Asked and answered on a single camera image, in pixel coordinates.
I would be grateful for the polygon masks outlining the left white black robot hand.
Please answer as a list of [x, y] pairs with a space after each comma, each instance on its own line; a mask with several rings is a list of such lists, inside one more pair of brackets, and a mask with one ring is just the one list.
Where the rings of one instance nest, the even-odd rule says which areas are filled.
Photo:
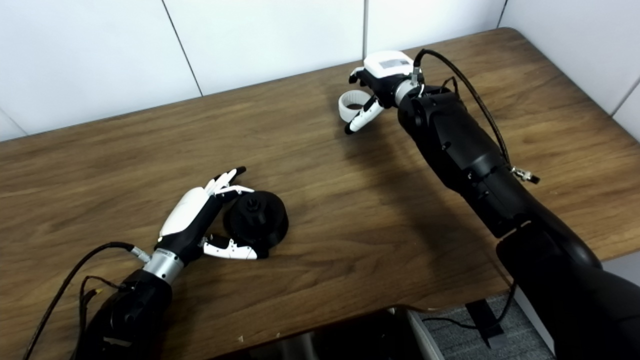
[[234, 168], [212, 178], [206, 186], [187, 191], [164, 222], [155, 249], [168, 253], [184, 267], [203, 255], [234, 260], [267, 259], [268, 250], [235, 235], [206, 234], [225, 204], [254, 192], [233, 184], [246, 170], [244, 166]]

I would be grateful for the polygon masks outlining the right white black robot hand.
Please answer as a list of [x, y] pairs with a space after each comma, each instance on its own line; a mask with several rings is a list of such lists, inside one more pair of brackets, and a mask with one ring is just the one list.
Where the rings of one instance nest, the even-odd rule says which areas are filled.
[[425, 90], [422, 70], [402, 51], [386, 50], [368, 55], [362, 66], [349, 75], [349, 84], [359, 83], [371, 94], [354, 89], [338, 99], [340, 118], [345, 121], [348, 135], [361, 130], [379, 114], [391, 107], [398, 108], [402, 100], [415, 97]]

